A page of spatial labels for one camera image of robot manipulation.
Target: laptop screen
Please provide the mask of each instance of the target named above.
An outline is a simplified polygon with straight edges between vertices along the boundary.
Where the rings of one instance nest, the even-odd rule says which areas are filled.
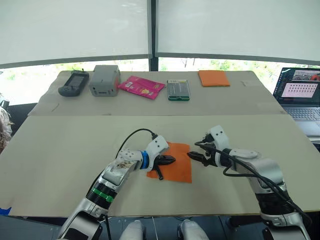
[[[273,96],[280,104],[319,107],[320,68],[282,68]]]

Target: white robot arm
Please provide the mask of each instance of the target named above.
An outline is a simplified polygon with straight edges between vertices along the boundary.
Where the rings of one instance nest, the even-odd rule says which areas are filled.
[[[253,150],[231,149],[228,137],[219,125],[211,128],[195,145],[204,149],[205,155],[192,151],[188,153],[190,158],[204,166],[224,168],[226,176],[248,177],[260,206],[260,216],[269,227],[264,231],[266,239],[310,240],[302,216],[308,221],[311,219],[289,197],[276,161]],[[229,169],[239,174],[227,173]]]
[[[100,222],[108,219],[108,209],[131,172],[156,170],[159,179],[163,178],[158,165],[170,164],[175,159],[161,155],[169,148],[164,137],[152,136],[154,139],[144,151],[125,149],[118,152],[115,161],[96,178],[85,198],[63,224],[58,239],[98,239],[102,231]]]

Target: orange paper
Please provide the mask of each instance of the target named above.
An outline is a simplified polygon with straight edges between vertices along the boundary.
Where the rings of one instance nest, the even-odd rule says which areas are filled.
[[[202,86],[230,86],[224,71],[217,70],[200,70],[198,72]]]
[[[163,155],[170,155],[175,158],[175,162],[169,165],[160,165],[159,168],[165,180],[192,183],[191,161],[187,153],[190,146],[183,143],[168,142],[169,150]],[[146,173],[147,177],[159,178],[155,170]]]

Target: beige table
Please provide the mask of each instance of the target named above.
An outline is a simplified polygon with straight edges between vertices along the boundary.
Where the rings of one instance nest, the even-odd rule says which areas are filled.
[[[217,116],[30,116],[0,155],[0,208],[11,215],[68,216],[91,182],[114,160],[124,138],[150,128],[191,150],[215,125],[233,148],[251,149],[280,165],[292,199],[305,211],[320,210],[320,154],[284,114]],[[127,147],[143,150],[150,136]],[[257,214],[248,180],[192,161],[192,184],[159,181],[134,172],[111,205],[111,216]]]
[[[230,87],[202,87],[198,72],[121,72],[121,81],[135,75],[166,83],[170,79],[188,80],[188,102],[168,100],[163,89],[155,100],[120,90],[116,97],[92,96],[88,85],[77,97],[63,97],[58,88],[71,72],[62,71],[30,116],[182,116],[282,114],[285,111],[252,71],[226,71]]]

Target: laptop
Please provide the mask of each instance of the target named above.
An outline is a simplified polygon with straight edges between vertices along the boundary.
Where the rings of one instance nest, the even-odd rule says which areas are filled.
[[[273,96],[307,136],[320,136],[320,68],[282,68]]]

